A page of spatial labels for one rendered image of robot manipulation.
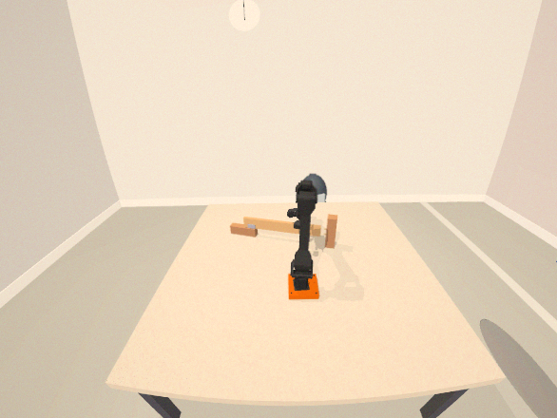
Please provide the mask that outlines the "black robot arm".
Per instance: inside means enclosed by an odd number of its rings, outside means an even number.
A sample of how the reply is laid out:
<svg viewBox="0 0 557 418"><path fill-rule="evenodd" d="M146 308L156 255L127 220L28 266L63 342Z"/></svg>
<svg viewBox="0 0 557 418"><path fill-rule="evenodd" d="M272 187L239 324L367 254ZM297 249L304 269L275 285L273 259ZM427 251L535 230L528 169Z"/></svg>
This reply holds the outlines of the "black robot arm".
<svg viewBox="0 0 557 418"><path fill-rule="evenodd" d="M298 211L300 212L299 247L291 262L290 276L294 277L294 291L304 291L310 290L308 278L313 278L313 260L309 244L311 215L316 209L318 194L312 180L301 180L296 186L296 192L298 208L287 211L288 218L297 217L297 219Z"/></svg>

